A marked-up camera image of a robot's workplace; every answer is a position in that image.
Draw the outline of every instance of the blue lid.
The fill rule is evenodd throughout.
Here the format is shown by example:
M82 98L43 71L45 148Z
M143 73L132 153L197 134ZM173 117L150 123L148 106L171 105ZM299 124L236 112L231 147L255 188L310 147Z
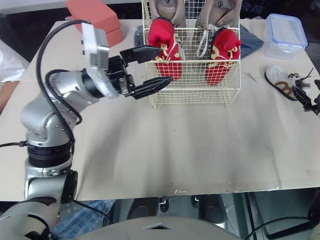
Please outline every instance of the blue lid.
M271 40L279 45L305 48L308 45L301 21L295 16L272 13L267 17Z

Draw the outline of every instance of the red sneaker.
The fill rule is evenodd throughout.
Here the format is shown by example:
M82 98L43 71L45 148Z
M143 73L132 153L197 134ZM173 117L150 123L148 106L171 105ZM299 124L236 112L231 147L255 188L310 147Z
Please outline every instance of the red sneaker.
M177 81L182 75L182 64L170 61L180 61L179 44L174 37L175 29L170 20L157 18L153 21L149 31L149 45L162 48L162 52L155 58L156 67L164 77L173 77Z
M212 39L211 60L231 60L240 56L241 41L237 35L227 28L220 28ZM234 62L213 62L208 64L205 71L206 81L211 86L220 83Z

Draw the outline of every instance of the white wire basket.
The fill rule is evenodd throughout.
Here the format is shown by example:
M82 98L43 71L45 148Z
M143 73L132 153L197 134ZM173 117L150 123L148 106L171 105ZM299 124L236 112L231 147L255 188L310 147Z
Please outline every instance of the white wire basket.
M170 61L172 66L179 66L170 69L173 74L181 74L181 77L172 81L167 87L150 96L153 106L158 104L224 104L228 107L236 98L241 89L240 60L210 60L211 45L213 33L209 31L208 48L202 58L197 57L196 52L200 39L204 31L195 28L195 23L202 6L206 0L184 0L186 28L175 28L175 39L182 47L185 54L185 60ZM152 24L150 3L142 0L143 17L143 40L148 44L149 30ZM240 38L239 21L229 29L233 30ZM146 63L147 79L161 77L158 61L149 61ZM224 77L219 76L223 70L224 64L231 66ZM208 65L214 75L210 80L206 77Z

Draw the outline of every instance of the white table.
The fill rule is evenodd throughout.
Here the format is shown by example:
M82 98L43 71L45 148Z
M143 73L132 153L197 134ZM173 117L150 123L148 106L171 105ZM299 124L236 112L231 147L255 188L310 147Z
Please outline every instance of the white table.
M121 20L125 39L110 55L133 46L133 27L141 20ZM264 20L241 20L262 37ZM69 27L49 44L43 74L52 69L80 70L81 34ZM148 98L101 99L81 114L74 130L74 170L78 199L122 199L205 193L308 188L320 184L319 119L280 95L263 78L270 64L306 75L313 67L302 51L296 60L265 57L263 50L241 61L239 95L222 104L160 105ZM144 80L144 64L128 68ZM314 70L312 76L319 78ZM313 82L315 77L308 78ZM0 144L25 139L23 106L39 93L35 60L0 117ZM27 149L0 148L0 201L23 200Z

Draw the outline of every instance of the sneaker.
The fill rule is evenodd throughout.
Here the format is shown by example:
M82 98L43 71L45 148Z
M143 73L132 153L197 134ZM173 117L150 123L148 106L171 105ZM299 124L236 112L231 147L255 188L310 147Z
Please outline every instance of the sneaker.
M206 0L195 27L209 30L209 24L235 27L240 17L242 0Z
M151 18L166 18L171 20L175 28L186 27L184 0L150 0Z
M163 77L173 77L177 81L182 75L182 63L171 62L180 61L182 53L175 38L175 30L170 20L157 18L153 21L149 31L149 45L161 48L162 52L154 59L156 67Z
M298 73L287 73L281 66L273 64L266 68L264 73L265 80L275 89L277 89L283 96L291 101L296 101L293 94L292 86L301 88L306 94L310 90L310 83L303 82L306 78L311 77L309 72L306 77L301 77Z
M220 28L215 32L211 45L211 60L239 59L241 41L237 35L227 28ZM235 64L231 61L217 61L209 63L205 71L206 81L211 86L220 83L230 68Z

